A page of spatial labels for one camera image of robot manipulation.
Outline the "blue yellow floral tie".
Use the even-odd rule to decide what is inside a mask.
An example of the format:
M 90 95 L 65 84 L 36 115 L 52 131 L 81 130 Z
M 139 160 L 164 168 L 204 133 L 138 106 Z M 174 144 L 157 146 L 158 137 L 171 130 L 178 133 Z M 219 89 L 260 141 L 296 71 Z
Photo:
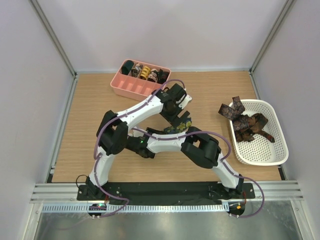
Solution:
M 192 119 L 191 118 L 187 118 L 185 121 L 181 122 L 176 127 L 168 126 L 168 127 L 164 128 L 163 132 L 165 134 L 169 134 L 169 135 L 178 134 L 178 133 L 186 131 L 191 125 L 192 125 Z

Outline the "pink divided organizer box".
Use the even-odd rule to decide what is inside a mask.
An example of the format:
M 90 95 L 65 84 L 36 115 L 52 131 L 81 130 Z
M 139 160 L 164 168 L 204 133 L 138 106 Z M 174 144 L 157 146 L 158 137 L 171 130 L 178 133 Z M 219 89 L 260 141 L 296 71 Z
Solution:
M 167 80 L 169 80 L 171 76 L 171 70 L 169 68 L 155 65 L 152 63 L 142 62 L 139 60 L 126 59 L 121 64 L 121 67 L 124 64 L 124 62 L 127 60 L 133 61 L 134 65 L 137 63 L 141 63 L 143 67 L 148 66 L 150 69 L 156 69 L 158 71 L 158 75 L 159 75 L 159 72 L 162 72 L 162 71 L 169 72 L 169 76 Z M 115 76 L 110 82 L 110 87 L 113 89 L 115 94 L 122 97 L 134 99 L 137 101 L 142 101 L 147 96 L 149 96 L 154 90 L 161 87 L 161 84 L 158 84 L 157 82 L 140 79 L 139 78 L 140 74 L 138 77 L 132 77 L 131 71 L 128 75 L 124 75 L 121 72 L 121 67 L 118 69 Z

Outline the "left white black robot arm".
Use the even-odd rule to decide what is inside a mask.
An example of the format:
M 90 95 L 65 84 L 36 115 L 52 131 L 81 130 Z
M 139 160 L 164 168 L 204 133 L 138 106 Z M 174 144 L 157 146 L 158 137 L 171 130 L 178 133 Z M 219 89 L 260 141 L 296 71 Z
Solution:
M 86 179 L 88 194 L 95 200 L 101 200 L 106 194 L 105 184 L 115 156 L 127 147 L 128 133 L 140 122 L 160 114 L 173 127 L 178 127 L 188 116 L 178 115 L 185 109 L 192 97 L 184 86 L 174 84 L 168 90 L 158 88 L 140 103 L 126 110 L 114 113 L 107 111 L 96 133 L 93 151 L 95 160 L 93 169 Z

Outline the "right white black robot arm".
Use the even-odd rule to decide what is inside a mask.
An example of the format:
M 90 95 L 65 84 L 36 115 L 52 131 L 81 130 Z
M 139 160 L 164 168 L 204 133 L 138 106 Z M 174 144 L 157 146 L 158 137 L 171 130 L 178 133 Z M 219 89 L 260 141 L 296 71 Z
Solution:
M 149 127 L 145 130 L 134 128 L 125 148 L 146 159 L 153 159 L 162 152 L 181 152 L 198 167 L 212 170 L 230 198 L 237 198 L 244 191 L 242 175 L 226 161 L 219 141 L 197 127 L 191 126 L 175 134 Z

